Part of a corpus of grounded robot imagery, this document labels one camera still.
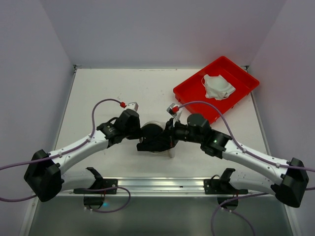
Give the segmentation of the white bra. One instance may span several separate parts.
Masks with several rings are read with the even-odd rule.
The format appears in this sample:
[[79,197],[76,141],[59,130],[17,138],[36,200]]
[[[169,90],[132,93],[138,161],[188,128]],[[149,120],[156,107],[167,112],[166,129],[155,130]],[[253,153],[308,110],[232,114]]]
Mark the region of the white bra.
[[204,75],[201,83],[205,88],[205,97],[208,99],[225,100],[236,91],[236,88],[229,83],[222,75]]

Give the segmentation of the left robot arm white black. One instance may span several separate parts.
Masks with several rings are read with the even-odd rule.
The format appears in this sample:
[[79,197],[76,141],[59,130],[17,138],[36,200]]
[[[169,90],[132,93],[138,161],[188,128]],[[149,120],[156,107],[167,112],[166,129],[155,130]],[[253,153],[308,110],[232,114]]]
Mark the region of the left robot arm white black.
[[25,172],[24,180],[41,202],[47,202],[60,192],[91,188],[100,180],[100,174],[94,168],[69,173],[69,169],[96,152],[119,144],[123,139],[140,137],[139,114],[125,109],[114,123],[99,125],[93,132],[56,151],[46,153],[37,151]]

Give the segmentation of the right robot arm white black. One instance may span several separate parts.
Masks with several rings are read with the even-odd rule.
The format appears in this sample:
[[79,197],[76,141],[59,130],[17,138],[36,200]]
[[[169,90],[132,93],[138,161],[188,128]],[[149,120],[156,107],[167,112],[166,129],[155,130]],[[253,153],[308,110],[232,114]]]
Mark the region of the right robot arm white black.
[[279,159],[238,143],[231,135],[211,128],[201,114],[192,114],[187,124],[180,123],[180,112],[171,111],[170,127],[175,140],[200,144],[209,156],[243,165],[257,173],[247,177],[234,170],[225,170],[221,181],[234,190],[247,189],[271,194],[281,203],[298,208],[307,189],[309,177],[304,163],[292,158]]

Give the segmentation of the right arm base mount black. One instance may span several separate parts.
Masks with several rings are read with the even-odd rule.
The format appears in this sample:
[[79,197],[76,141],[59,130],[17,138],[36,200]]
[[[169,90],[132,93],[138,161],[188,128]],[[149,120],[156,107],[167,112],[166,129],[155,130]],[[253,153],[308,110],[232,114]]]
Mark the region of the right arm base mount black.
[[235,172],[234,168],[227,168],[221,176],[214,175],[211,178],[203,179],[203,188],[206,195],[219,195],[217,197],[218,204],[227,200],[238,197],[238,195],[246,195],[249,193],[247,189],[236,189],[229,181],[231,175]]

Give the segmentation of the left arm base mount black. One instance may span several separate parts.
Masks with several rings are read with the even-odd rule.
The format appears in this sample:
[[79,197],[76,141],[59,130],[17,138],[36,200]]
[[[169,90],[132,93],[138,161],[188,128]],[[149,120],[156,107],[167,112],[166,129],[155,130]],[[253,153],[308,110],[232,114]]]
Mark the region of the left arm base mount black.
[[97,197],[84,197],[83,204],[89,210],[100,210],[105,203],[105,195],[116,194],[118,180],[116,178],[104,178],[95,168],[87,167],[88,174],[92,174],[92,183],[88,187],[76,187],[74,194],[97,194]]

